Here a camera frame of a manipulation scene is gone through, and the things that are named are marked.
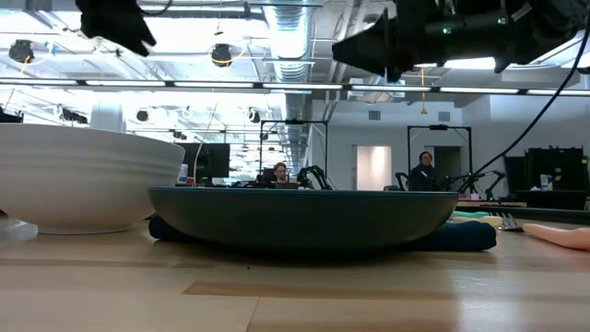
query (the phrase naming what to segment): table surface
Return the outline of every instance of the table surface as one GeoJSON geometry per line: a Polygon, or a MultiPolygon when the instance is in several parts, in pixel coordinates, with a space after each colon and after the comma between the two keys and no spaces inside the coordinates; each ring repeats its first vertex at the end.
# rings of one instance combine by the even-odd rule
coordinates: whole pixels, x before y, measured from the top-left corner
{"type": "Polygon", "coordinates": [[[56,236],[3,219],[0,322],[3,332],[590,330],[590,253],[517,233],[498,242],[318,264],[156,243],[145,221],[56,236]]]}

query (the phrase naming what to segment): ceiling light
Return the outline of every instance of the ceiling light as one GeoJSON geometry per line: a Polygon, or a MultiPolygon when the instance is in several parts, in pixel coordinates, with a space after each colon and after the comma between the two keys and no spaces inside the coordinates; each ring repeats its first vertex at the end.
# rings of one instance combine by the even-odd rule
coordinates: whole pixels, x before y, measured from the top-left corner
{"type": "Polygon", "coordinates": [[[20,64],[30,64],[35,58],[33,50],[30,48],[32,41],[16,40],[8,50],[8,57],[20,64]]]}
{"type": "Polygon", "coordinates": [[[353,90],[358,91],[382,91],[382,92],[428,92],[430,87],[407,86],[380,86],[380,85],[353,85],[353,90]]]}
{"type": "MultiPolygon", "coordinates": [[[[436,64],[418,64],[414,65],[417,68],[431,68],[437,66],[436,64]]],[[[442,66],[444,68],[453,69],[494,69],[496,67],[496,60],[493,57],[483,57],[474,59],[449,60],[442,66]]]]}
{"type": "Polygon", "coordinates": [[[225,68],[231,65],[230,46],[227,43],[215,44],[211,51],[211,62],[213,65],[225,68]]]}
{"type": "Polygon", "coordinates": [[[77,85],[73,79],[0,78],[0,84],[22,85],[77,85]]]}
{"type": "Polygon", "coordinates": [[[147,111],[139,111],[136,115],[137,120],[145,122],[149,119],[149,113],[147,111]]]}
{"type": "Polygon", "coordinates": [[[226,88],[226,89],[248,89],[253,88],[252,83],[238,83],[238,82],[174,82],[174,85],[179,88],[226,88]]]}
{"type": "MultiPolygon", "coordinates": [[[[526,92],[529,95],[535,96],[553,96],[555,94],[555,89],[530,89],[526,92]]],[[[563,90],[560,93],[560,96],[577,96],[577,97],[584,97],[590,96],[590,90],[563,90]]]]}
{"type": "Polygon", "coordinates": [[[518,89],[491,89],[491,88],[441,88],[441,92],[452,93],[489,93],[489,94],[515,94],[518,89]]]}
{"type": "Polygon", "coordinates": [[[248,120],[253,124],[260,124],[260,114],[252,108],[248,110],[248,120]]]}
{"type": "Polygon", "coordinates": [[[290,83],[265,83],[265,89],[329,89],[340,90],[341,84],[290,84],[290,83]]]}
{"type": "Polygon", "coordinates": [[[165,87],[166,82],[158,80],[89,80],[90,86],[103,87],[165,87]]]}
{"type": "Polygon", "coordinates": [[[87,125],[89,123],[89,119],[86,116],[72,112],[65,107],[62,107],[62,114],[60,118],[64,121],[76,122],[81,125],[87,125]]]}

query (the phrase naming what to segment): computer monitor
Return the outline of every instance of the computer monitor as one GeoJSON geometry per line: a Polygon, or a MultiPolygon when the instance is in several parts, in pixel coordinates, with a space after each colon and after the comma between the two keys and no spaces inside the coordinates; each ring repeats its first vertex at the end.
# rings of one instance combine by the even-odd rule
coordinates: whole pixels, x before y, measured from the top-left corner
{"type": "MultiPolygon", "coordinates": [[[[188,165],[188,176],[195,177],[195,156],[200,143],[176,143],[184,148],[184,161],[188,165]]],[[[196,178],[230,177],[230,144],[203,144],[196,164],[196,178]]]]}

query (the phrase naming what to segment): spotlight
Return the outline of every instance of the spotlight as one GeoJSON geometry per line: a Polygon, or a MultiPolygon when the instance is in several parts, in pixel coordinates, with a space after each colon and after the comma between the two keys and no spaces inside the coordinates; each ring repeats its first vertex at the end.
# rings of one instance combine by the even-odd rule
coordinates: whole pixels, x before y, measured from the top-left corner
{"type": "Polygon", "coordinates": [[[66,109],[66,107],[63,107],[63,106],[62,106],[62,115],[60,117],[64,121],[77,122],[81,125],[87,125],[89,123],[89,119],[86,116],[80,115],[78,113],[74,113],[74,112],[66,109]]]}
{"type": "Polygon", "coordinates": [[[180,139],[180,140],[186,140],[186,135],[179,132],[179,131],[174,131],[172,132],[172,136],[176,139],[180,139]]]}
{"type": "Polygon", "coordinates": [[[229,67],[231,65],[230,46],[225,43],[215,44],[211,52],[211,62],[218,67],[229,67]]]}
{"type": "Polygon", "coordinates": [[[137,112],[137,120],[141,121],[141,122],[145,122],[149,119],[149,114],[148,111],[139,111],[137,112]]]}
{"type": "Polygon", "coordinates": [[[248,120],[253,124],[260,124],[260,114],[253,109],[248,110],[248,120]]]}
{"type": "Polygon", "coordinates": [[[20,64],[24,64],[25,62],[30,64],[35,58],[35,53],[30,48],[31,44],[32,41],[28,40],[15,41],[15,43],[12,44],[8,50],[8,56],[20,64]]]}

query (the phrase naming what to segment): person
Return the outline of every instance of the person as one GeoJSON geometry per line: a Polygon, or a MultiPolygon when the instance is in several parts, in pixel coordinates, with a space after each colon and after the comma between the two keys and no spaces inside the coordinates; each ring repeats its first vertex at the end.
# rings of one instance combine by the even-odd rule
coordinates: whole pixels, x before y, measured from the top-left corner
{"type": "Polygon", "coordinates": [[[424,151],[419,155],[420,164],[409,174],[408,190],[435,191],[436,179],[432,167],[432,155],[424,151]]]}
{"type": "Polygon", "coordinates": [[[287,165],[284,162],[278,162],[273,168],[273,171],[275,171],[275,176],[277,177],[277,181],[275,182],[276,189],[297,189],[299,187],[297,184],[289,182],[287,165]]]}
{"type": "Polygon", "coordinates": [[[278,162],[273,168],[277,177],[277,184],[287,183],[287,165],[284,162],[278,162]]]}

